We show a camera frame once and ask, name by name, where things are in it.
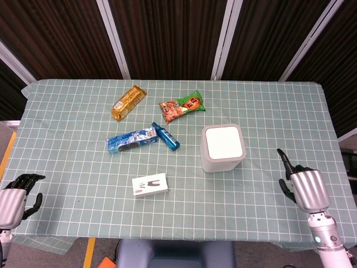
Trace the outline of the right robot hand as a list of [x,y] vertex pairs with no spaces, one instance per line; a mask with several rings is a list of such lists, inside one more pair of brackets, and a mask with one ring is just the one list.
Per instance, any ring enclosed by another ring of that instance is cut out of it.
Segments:
[[286,178],[279,179],[283,194],[305,213],[326,211],[330,206],[330,197],[321,172],[302,165],[293,166],[281,149],[277,152],[285,168]]

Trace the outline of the orange object on floor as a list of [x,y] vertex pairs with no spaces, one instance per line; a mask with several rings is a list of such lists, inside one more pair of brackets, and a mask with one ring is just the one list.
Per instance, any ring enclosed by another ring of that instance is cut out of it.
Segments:
[[102,259],[102,261],[99,264],[98,268],[116,268],[116,264],[110,258],[105,257],[105,258]]

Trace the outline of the white square container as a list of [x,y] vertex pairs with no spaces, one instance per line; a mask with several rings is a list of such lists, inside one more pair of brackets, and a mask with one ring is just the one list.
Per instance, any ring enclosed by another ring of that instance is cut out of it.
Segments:
[[204,127],[200,152],[204,172],[233,170],[247,155],[240,126],[230,123]]

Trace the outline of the black box on floor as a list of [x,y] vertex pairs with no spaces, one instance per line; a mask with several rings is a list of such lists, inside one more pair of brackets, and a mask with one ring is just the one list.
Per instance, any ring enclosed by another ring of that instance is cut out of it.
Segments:
[[357,150],[341,148],[341,155],[347,175],[357,178]]

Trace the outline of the small white box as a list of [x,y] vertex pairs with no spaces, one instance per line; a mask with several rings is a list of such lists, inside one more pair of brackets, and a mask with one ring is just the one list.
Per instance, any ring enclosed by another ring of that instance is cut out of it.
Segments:
[[165,173],[143,176],[132,179],[133,195],[143,197],[168,192]]

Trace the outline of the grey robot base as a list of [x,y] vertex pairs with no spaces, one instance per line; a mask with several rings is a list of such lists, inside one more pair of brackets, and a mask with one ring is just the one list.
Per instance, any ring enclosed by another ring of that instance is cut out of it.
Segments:
[[236,268],[231,241],[122,239],[116,268]]

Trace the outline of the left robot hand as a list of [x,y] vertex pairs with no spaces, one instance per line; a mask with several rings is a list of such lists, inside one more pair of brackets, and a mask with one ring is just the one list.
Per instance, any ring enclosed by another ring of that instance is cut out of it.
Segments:
[[34,205],[25,209],[27,197],[36,182],[46,177],[39,174],[22,174],[0,189],[0,232],[15,229],[34,213],[42,204],[43,195],[38,193]]

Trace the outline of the green orange snack bag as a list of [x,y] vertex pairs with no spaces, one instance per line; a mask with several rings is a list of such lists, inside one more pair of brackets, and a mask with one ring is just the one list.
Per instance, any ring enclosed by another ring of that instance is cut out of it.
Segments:
[[183,98],[159,103],[159,107],[167,124],[189,112],[206,111],[203,98],[198,91]]

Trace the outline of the gold foil biscuit pack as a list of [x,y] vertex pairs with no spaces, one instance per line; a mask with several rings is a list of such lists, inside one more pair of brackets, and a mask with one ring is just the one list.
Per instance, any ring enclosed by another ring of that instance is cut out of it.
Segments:
[[111,116],[121,121],[147,95],[138,85],[132,86],[113,106]]

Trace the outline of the blue cylindrical bottle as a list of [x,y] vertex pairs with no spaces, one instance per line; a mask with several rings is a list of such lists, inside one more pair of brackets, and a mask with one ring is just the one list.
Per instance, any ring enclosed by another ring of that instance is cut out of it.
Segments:
[[165,128],[155,122],[152,122],[152,126],[155,128],[157,135],[172,151],[175,151],[180,147],[180,143]]

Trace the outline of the blue cookie pack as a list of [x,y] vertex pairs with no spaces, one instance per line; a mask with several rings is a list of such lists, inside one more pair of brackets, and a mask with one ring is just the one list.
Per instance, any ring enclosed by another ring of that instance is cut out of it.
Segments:
[[109,153],[126,151],[158,141],[158,134],[154,127],[122,134],[106,140]]

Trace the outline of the green checkered tablecloth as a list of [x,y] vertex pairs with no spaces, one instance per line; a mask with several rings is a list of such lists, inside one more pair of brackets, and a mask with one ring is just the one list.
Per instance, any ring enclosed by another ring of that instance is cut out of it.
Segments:
[[[121,121],[112,106],[134,85],[147,95]],[[159,103],[200,92],[206,111],[167,124]],[[14,231],[15,243],[64,254],[79,237],[266,241],[313,248],[307,215],[286,198],[282,149],[292,164],[322,172],[345,246],[357,245],[357,207],[321,85],[313,82],[48,79],[27,99],[2,186],[24,173],[41,208]],[[158,141],[109,153],[106,140],[153,127]],[[247,155],[233,170],[206,173],[202,129],[235,123]],[[165,173],[168,192],[135,197],[132,179]]]

